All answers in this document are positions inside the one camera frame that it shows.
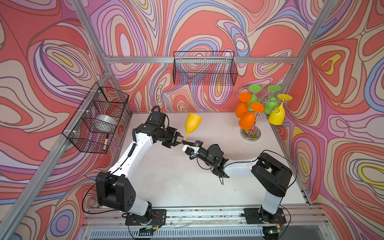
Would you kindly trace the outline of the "yellow wine glass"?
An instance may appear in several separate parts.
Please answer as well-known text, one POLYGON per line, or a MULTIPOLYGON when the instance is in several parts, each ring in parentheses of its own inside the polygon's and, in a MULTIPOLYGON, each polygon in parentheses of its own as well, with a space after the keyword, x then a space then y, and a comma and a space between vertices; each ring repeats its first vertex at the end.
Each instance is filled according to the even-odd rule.
POLYGON ((291 101, 293 97, 287 94, 279 94, 277 98, 280 100, 280 104, 272 110, 268 121, 272 125, 280 126, 283 124, 286 117, 284 103, 291 101))
POLYGON ((188 114, 188 117, 185 122, 186 135, 184 137, 184 141, 187 140, 187 137, 189 134, 194 132, 199 127, 201 121, 202 121, 202 117, 200 117, 199 115, 194 113, 188 114))

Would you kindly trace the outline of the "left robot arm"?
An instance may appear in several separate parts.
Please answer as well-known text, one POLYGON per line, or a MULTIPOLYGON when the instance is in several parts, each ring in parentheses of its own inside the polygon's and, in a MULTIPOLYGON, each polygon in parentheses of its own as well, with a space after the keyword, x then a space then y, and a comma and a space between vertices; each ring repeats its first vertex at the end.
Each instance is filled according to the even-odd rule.
POLYGON ((132 131, 133 140, 123 156, 107 171, 96 177, 98 204, 138 216, 148 214, 151 203, 137 197, 131 178, 146 152, 156 142, 166 148, 175 147, 182 135, 173 127, 148 121, 132 131))

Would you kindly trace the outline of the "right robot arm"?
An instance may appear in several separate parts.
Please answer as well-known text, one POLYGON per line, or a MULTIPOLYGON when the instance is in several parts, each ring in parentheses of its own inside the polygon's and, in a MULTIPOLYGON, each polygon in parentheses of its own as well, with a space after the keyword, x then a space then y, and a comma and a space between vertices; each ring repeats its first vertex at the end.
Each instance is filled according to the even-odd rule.
POLYGON ((223 178, 255 177, 266 189, 264 201, 259 209, 261 221, 272 221, 290 187, 293 172, 289 167, 265 151, 255 159, 233 161, 224 158, 224 152, 217 144, 209 146, 208 149, 203 148, 202 141, 192 143, 183 140, 182 144, 183 152, 191 160, 203 161, 221 183, 224 182, 223 178))

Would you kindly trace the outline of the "chrome wine glass rack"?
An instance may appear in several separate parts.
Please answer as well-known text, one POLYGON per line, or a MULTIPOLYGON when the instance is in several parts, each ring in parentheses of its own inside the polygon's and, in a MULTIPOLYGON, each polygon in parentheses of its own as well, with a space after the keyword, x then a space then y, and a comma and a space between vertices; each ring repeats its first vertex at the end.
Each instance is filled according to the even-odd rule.
MULTIPOLYGON (((264 107, 265 107, 265 103, 264 103, 265 96, 266 96, 266 94, 263 94, 262 95, 262 99, 261 99, 261 104, 264 107)), ((241 129, 241 136, 246 141, 255 142, 255 141, 260 139, 260 137, 261 137, 261 130, 256 126, 256 122, 258 121, 258 118, 259 118, 260 115, 261 115, 261 113, 260 114, 256 114, 256 121, 255 121, 254 126, 252 127, 251 130, 246 131, 246 130, 241 129)))

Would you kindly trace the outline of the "front orange wine glass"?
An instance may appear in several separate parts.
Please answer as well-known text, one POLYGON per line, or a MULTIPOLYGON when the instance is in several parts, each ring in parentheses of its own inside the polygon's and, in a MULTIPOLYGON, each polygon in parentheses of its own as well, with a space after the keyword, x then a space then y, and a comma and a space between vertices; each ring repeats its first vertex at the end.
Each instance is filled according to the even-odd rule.
POLYGON ((261 103, 251 103, 251 109, 253 112, 246 113, 243 115, 240 120, 239 120, 239 126, 243 130, 251 130, 252 127, 254 126, 254 123, 256 121, 256 116, 255 113, 260 114, 264 112, 265 108, 261 103))

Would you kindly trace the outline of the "orange wine glass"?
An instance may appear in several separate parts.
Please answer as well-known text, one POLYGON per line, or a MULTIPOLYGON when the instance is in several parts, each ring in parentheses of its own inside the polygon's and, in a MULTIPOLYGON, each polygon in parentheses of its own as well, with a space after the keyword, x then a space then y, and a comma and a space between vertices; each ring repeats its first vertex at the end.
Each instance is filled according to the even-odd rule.
POLYGON ((256 116, 255 113, 260 114, 264 112, 265 108, 261 103, 251 103, 251 109, 253 112, 246 113, 243 115, 240 120, 239 120, 239 126, 243 130, 251 130, 252 127, 254 126, 254 123, 256 121, 256 116))
POLYGON ((237 118, 241 119, 245 114, 248 113, 247 103, 252 99, 252 96, 249 93, 239 94, 240 104, 237 105, 235 115, 237 118))

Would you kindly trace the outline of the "rear orange wine glass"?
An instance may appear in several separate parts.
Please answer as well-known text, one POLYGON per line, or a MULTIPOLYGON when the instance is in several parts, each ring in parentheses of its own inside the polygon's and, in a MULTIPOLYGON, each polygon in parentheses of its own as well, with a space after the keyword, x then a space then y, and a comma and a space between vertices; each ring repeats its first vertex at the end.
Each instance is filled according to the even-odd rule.
POLYGON ((245 114, 248 113, 247 103, 252 99, 252 96, 249 93, 239 94, 240 104, 237 105, 235 115, 237 118, 241 119, 245 114))

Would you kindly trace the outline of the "left green wine glass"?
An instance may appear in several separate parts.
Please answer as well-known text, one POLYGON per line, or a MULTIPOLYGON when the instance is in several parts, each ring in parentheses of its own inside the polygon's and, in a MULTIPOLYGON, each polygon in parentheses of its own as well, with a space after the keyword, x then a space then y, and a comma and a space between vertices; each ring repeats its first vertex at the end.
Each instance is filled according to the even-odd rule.
POLYGON ((260 92, 261 90, 262 90, 262 87, 260 85, 257 85, 257 84, 249 86, 249 91, 250 91, 250 94, 252 97, 251 100, 247 102, 249 112, 253 112, 253 109, 251 108, 251 104, 259 102, 259 98, 257 97, 257 93, 260 92))

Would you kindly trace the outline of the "green wine glass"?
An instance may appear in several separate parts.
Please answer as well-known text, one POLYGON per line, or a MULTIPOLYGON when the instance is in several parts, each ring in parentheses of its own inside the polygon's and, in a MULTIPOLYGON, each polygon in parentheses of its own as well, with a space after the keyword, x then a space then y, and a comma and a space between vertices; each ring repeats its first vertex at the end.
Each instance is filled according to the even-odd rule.
POLYGON ((259 98, 257 97, 257 93, 260 92, 261 90, 262 90, 262 87, 260 85, 257 85, 257 84, 249 86, 249 91, 250 91, 250 94, 252 97, 251 100, 247 102, 249 112, 253 112, 253 109, 251 108, 251 104, 259 102, 259 98))
POLYGON ((279 103, 275 97, 275 93, 281 90, 281 87, 278 85, 270 85, 267 87, 268 93, 265 96, 265 110, 264 113, 270 115, 275 108, 278 107, 279 103))

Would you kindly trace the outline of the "right green wine glass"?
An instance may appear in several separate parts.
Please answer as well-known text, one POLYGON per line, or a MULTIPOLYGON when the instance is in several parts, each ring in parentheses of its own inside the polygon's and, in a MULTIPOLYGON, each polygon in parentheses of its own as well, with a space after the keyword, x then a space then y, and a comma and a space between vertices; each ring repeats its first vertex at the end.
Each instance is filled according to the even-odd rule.
POLYGON ((278 107, 279 103, 275 97, 275 93, 281 90, 281 87, 278 85, 270 85, 267 87, 268 93, 265 96, 265 110, 264 113, 270 115, 275 108, 278 107))

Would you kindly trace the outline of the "black marker pen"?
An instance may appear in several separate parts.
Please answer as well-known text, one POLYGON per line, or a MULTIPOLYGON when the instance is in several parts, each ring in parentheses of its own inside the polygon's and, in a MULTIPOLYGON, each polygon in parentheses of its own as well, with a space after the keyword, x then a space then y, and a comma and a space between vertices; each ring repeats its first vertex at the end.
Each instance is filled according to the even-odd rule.
POLYGON ((105 141, 104 141, 104 145, 103 145, 103 151, 104 152, 107 150, 108 141, 109 141, 109 134, 106 135, 106 138, 105 138, 105 141))

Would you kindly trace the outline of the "silver tape roll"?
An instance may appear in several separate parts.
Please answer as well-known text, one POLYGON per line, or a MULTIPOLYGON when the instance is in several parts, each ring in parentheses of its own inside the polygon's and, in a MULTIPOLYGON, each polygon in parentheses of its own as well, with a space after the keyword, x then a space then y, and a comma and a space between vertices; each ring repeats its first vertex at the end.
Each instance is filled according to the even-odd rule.
POLYGON ((94 128, 100 133, 111 134, 115 131, 118 123, 108 115, 98 115, 93 123, 94 128))

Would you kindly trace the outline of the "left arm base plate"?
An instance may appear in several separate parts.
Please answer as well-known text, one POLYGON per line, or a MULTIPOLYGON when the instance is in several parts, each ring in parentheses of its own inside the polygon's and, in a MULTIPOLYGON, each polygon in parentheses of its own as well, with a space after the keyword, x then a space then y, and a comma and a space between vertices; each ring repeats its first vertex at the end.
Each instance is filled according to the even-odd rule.
POLYGON ((126 213, 122 217, 126 219, 126 226, 161 227, 166 223, 166 209, 148 210, 144 216, 126 213))

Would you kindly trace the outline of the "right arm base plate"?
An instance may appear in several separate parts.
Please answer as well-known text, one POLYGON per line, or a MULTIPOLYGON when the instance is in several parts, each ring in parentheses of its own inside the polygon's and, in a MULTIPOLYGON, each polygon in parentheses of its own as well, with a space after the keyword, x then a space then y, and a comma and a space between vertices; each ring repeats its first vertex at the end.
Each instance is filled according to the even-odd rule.
POLYGON ((274 215, 263 210, 262 208, 245 208, 244 212, 241 213, 241 216, 246 219, 247 224, 284 225, 287 223, 282 208, 278 208, 274 215))

